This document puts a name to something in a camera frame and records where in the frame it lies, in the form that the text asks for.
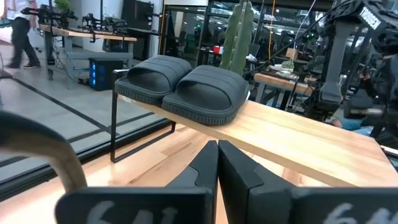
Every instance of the gray floor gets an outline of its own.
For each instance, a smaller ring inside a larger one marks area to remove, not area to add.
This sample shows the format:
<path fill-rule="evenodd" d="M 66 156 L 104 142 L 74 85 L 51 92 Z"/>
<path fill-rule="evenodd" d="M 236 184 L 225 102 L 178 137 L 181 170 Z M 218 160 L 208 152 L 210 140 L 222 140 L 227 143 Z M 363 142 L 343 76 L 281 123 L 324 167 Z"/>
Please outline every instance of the gray floor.
<path fill-rule="evenodd" d="M 0 53 L 2 54 L 4 64 L 7 64 L 12 54 L 12 47 L 10 45 L 0 45 Z M 38 53 L 38 56 L 41 59 L 42 65 L 44 65 L 43 53 Z M 88 67 L 88 61 L 78 61 L 75 66 Z M 79 84 L 75 84 L 70 89 L 67 89 L 66 74 L 55 73 L 54 80 L 49 81 L 47 80 L 44 67 L 32 70 L 6 69 L 6 71 L 14 78 L 33 87 L 33 89 L 51 96 L 57 101 L 92 118 L 99 124 L 106 127 L 111 125 L 111 90 L 94 91 L 88 86 Z M 88 74 L 81 73 L 80 76 L 87 77 Z M 0 109 L 44 124 L 60 133 L 65 139 L 73 139 L 82 134 L 99 130 L 99 127 L 94 124 L 11 79 L 0 79 Z M 118 134 L 124 134 L 161 119 L 160 116 L 152 114 L 142 119 L 126 122 L 147 113 L 149 111 L 119 100 L 117 123 L 124 122 L 123 125 L 117 127 L 116 131 Z M 82 149 L 109 139 L 110 135 L 107 132 L 100 132 L 75 141 L 72 143 L 72 146 L 76 152 L 79 152 Z M 12 155 L 0 154 L 0 163 L 11 157 Z M 45 161 L 41 159 L 29 158 L 4 166 L 0 168 L 0 182 L 43 164 L 45 164 Z"/>

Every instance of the printed number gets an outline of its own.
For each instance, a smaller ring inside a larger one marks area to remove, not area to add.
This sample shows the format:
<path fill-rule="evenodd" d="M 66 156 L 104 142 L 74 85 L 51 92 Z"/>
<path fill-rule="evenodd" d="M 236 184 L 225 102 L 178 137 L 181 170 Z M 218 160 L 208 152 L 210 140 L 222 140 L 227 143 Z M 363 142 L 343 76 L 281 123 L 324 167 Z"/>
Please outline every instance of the printed number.
<path fill-rule="evenodd" d="M 102 220 L 104 214 L 112 207 L 114 207 L 114 203 L 111 201 L 104 201 L 95 205 L 88 214 L 87 224 L 112 224 Z M 164 209 L 162 213 L 163 218 L 160 224 L 173 224 L 178 211 L 169 207 Z M 139 210 L 132 224 L 154 224 L 154 213 L 148 210 Z"/>
<path fill-rule="evenodd" d="M 354 218 L 342 217 L 346 211 L 352 208 L 352 204 L 342 203 L 329 213 L 323 224 L 357 224 L 358 221 Z M 391 212 L 388 209 L 379 208 L 365 224 L 398 224 L 398 212 L 391 217 Z"/>

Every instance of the concrete floor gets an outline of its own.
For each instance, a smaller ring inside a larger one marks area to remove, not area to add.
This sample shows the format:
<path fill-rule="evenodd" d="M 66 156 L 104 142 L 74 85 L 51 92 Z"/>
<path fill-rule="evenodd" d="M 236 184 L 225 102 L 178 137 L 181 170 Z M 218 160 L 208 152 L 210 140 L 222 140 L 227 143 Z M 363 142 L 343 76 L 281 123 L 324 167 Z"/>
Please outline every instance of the concrete floor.
<path fill-rule="evenodd" d="M 0 43 L 0 53 L 2 61 L 7 64 L 12 56 L 12 47 Z M 37 54 L 44 65 L 44 53 Z M 88 67 L 88 61 L 77 61 L 75 66 Z M 0 79 L 0 109 L 57 131 L 71 142 L 76 152 L 110 139 L 111 90 L 94 91 L 79 84 L 67 89 L 66 74 L 54 73 L 54 80 L 49 81 L 44 66 L 41 69 L 5 70 L 14 79 Z M 80 76 L 87 77 L 88 74 L 81 73 Z M 156 114 L 119 100 L 116 132 L 124 134 L 159 119 L 162 118 Z M 0 154 L 0 183 L 46 163 L 42 159 L 21 159 Z"/>

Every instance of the sneaker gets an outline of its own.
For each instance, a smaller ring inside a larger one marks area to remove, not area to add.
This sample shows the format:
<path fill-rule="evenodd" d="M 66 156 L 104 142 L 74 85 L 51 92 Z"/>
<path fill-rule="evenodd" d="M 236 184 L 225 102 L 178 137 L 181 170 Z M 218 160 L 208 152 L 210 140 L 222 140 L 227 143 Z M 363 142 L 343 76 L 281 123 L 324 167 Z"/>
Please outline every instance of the sneaker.
<path fill-rule="evenodd" d="M 24 65 L 24 69 L 31 69 L 31 68 L 40 68 L 40 64 L 33 64 L 29 62 L 27 65 Z"/>
<path fill-rule="evenodd" d="M 11 63 L 6 65 L 6 68 L 19 69 L 19 66 Z"/>

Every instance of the white shirt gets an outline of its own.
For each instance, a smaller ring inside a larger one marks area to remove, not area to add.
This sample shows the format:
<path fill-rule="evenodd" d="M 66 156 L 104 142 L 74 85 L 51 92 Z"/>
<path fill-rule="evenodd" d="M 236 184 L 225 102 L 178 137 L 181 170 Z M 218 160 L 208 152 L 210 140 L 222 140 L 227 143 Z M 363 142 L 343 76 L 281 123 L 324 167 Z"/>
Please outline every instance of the white shirt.
<path fill-rule="evenodd" d="M 30 3 L 35 0 L 6 0 L 7 1 L 7 19 L 14 20 L 18 17 L 29 19 L 30 15 L 24 15 L 21 10 L 30 7 Z"/>

